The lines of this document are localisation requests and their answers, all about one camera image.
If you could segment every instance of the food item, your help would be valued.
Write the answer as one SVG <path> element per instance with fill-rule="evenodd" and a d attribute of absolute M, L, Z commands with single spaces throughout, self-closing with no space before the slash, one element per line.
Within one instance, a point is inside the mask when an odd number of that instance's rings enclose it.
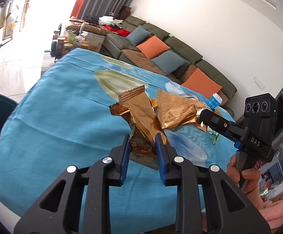
<path fill-rule="evenodd" d="M 200 122 L 200 113 L 207 109 L 203 102 L 179 97 L 161 89 L 157 94 L 158 118 L 162 129 L 177 131 L 183 126 L 194 125 L 206 133 L 207 126 Z"/>
<path fill-rule="evenodd" d="M 156 155 L 154 154 L 156 134 L 161 134 L 164 144 L 169 145 L 169 142 L 145 93 L 145 86 L 121 93 L 119 103 L 110 106 L 110 112 L 112 115 L 122 116 L 132 130 L 130 159 L 158 170 Z"/>

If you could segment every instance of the black bag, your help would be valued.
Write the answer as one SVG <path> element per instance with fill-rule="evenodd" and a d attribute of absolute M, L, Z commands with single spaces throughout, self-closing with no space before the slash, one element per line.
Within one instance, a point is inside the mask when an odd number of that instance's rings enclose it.
<path fill-rule="evenodd" d="M 98 25 L 99 24 L 98 20 L 99 20 L 98 16 L 87 16 L 85 21 L 90 24 Z"/>

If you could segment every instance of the pink sleeve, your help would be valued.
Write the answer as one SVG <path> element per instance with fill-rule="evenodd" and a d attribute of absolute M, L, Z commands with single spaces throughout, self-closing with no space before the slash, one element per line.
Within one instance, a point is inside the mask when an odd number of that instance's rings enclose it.
<path fill-rule="evenodd" d="M 258 187 L 249 193 L 247 198 L 259 210 L 271 229 L 278 228 L 283 224 L 283 201 L 277 201 L 275 203 L 271 201 L 263 202 Z"/>

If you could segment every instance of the sofa cushion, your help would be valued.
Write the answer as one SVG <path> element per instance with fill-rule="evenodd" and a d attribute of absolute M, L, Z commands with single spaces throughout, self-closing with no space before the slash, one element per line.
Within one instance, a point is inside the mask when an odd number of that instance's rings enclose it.
<path fill-rule="evenodd" d="M 122 28 L 128 30 L 129 32 L 132 32 L 136 29 L 136 26 L 131 25 L 129 22 L 123 21 Z"/>
<path fill-rule="evenodd" d="M 130 41 L 122 37 L 120 35 L 117 35 L 115 33 L 109 33 L 107 34 L 107 38 L 119 49 L 130 49 L 139 52 L 139 49 L 135 47 Z"/>
<path fill-rule="evenodd" d="M 198 68 L 182 86 L 202 94 L 207 99 L 212 97 L 212 94 L 218 93 L 222 89 L 222 86 L 218 85 Z"/>
<path fill-rule="evenodd" d="M 122 50 L 128 59 L 130 59 L 137 67 L 151 71 L 153 73 L 166 76 L 166 74 L 159 69 L 151 60 L 149 60 L 143 53 L 133 50 Z"/>
<path fill-rule="evenodd" d="M 185 63 L 184 59 L 181 59 L 181 57 L 171 50 L 165 51 L 158 57 L 151 59 L 151 61 L 166 74 L 172 73 Z"/>
<path fill-rule="evenodd" d="M 133 26 L 140 26 L 143 25 L 146 21 L 138 18 L 138 17 L 133 17 L 133 16 L 129 16 L 125 19 L 126 22 L 130 23 Z"/>
<path fill-rule="evenodd" d="M 188 69 L 185 71 L 185 73 L 182 75 L 180 80 L 184 83 L 187 81 L 187 79 L 192 75 L 192 73 L 195 72 L 197 67 L 195 65 L 190 64 Z"/>
<path fill-rule="evenodd" d="M 164 44 L 157 36 L 152 36 L 150 39 L 139 44 L 137 48 L 148 58 L 153 59 L 163 52 L 170 49 L 169 46 Z"/>
<path fill-rule="evenodd" d="M 137 46 L 140 42 L 142 42 L 145 38 L 147 38 L 151 33 L 146 29 L 142 28 L 142 26 L 138 26 L 135 30 L 133 30 L 126 38 L 134 45 Z"/>
<path fill-rule="evenodd" d="M 169 37 L 167 40 L 164 41 L 164 43 L 171 47 L 179 55 L 184 57 L 186 60 L 190 61 L 190 63 L 193 65 L 195 65 L 198 61 L 202 59 L 201 54 L 199 54 L 196 50 L 194 50 L 186 43 L 180 41 L 174 36 Z"/>
<path fill-rule="evenodd" d="M 214 82 L 222 86 L 222 91 L 229 99 L 234 96 L 237 91 L 236 87 L 210 63 L 206 62 L 205 60 L 202 60 L 195 64 L 195 66 L 200 68 L 201 71 L 205 73 L 208 77 L 210 77 Z"/>
<path fill-rule="evenodd" d="M 142 25 L 142 27 L 151 32 L 152 35 L 156 35 L 160 40 L 164 40 L 170 34 L 169 32 L 166 32 L 151 23 L 145 23 L 144 25 Z"/>

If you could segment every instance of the blue gripper pad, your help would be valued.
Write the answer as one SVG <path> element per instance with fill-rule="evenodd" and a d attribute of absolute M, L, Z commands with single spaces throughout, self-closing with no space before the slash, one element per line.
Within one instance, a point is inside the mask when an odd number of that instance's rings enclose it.
<path fill-rule="evenodd" d="M 160 178 L 164 185 L 166 185 L 166 163 L 164 162 L 161 144 L 158 135 L 155 136 L 155 152 L 157 155 L 158 167 L 160 172 Z"/>
<path fill-rule="evenodd" d="M 120 172 L 120 174 L 121 174 L 120 175 L 121 185 L 123 185 L 124 181 L 126 180 L 129 155 L 130 155 L 130 144 L 129 144 L 129 140 L 127 140 L 125 150 L 124 150 L 124 153 L 123 153 L 123 157 L 122 157 L 122 162 L 121 162 L 121 172 Z"/>

